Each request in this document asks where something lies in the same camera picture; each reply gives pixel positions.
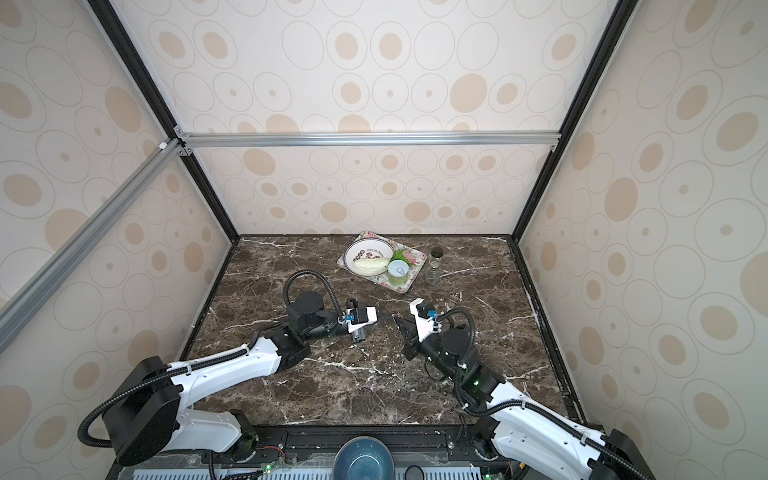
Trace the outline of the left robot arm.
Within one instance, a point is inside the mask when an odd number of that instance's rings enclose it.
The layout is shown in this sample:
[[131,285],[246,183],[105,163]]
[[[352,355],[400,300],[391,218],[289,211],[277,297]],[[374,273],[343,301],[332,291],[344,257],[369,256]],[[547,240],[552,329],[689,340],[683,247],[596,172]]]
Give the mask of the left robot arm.
[[254,436],[241,412],[195,409],[198,401],[243,382],[284,372],[307,358],[311,343],[349,335],[360,341],[378,320],[373,307],[341,303],[328,279],[304,269],[284,283],[285,320],[259,330],[248,342],[203,358],[166,364],[157,356],[139,363],[115,393],[86,415],[79,442],[111,449],[122,466],[159,453],[246,448]]

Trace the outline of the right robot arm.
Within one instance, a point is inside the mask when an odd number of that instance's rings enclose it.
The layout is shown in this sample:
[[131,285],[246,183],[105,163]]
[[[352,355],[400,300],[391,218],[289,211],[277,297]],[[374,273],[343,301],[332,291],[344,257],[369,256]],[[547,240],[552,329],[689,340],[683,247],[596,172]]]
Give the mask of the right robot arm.
[[456,307],[443,314],[417,299],[410,317],[393,317],[403,336],[403,354],[421,356],[451,380],[460,409],[475,418],[481,457],[524,463],[551,479],[650,479],[653,474],[626,434],[609,435],[571,421],[531,399],[482,364],[471,313]]

